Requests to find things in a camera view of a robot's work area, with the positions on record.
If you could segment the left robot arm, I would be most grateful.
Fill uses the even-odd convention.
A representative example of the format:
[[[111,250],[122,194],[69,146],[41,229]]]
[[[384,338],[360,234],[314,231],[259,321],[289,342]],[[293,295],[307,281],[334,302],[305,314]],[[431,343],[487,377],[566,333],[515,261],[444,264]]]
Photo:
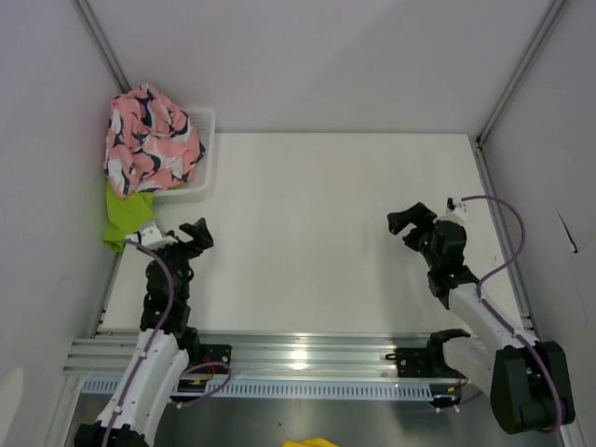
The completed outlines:
[[[152,446],[170,394],[181,374],[201,363],[198,331],[188,325],[190,261],[214,245],[204,218],[183,223],[180,239],[159,222],[143,224],[125,243],[151,258],[140,333],[114,395],[92,424],[81,425],[75,446]]]

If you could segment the pink shark print shorts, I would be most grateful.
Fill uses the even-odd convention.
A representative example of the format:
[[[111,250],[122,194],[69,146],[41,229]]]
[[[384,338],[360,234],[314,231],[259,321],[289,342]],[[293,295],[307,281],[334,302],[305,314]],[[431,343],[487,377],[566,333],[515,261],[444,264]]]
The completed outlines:
[[[103,170],[116,196],[179,188],[205,154],[189,114],[154,86],[112,100]]]

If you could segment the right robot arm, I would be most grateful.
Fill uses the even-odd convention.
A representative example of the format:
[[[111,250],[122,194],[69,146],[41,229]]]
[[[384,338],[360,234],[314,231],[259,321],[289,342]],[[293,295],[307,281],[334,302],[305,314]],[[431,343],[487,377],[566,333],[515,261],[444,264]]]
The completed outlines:
[[[576,419],[566,355],[506,316],[483,289],[488,278],[467,266],[466,204],[450,198],[439,216],[418,202],[387,215],[389,232],[405,231],[404,245],[425,259],[431,294],[467,324],[433,332],[425,348],[398,348],[389,358],[401,377],[471,381],[508,434],[556,432]]]

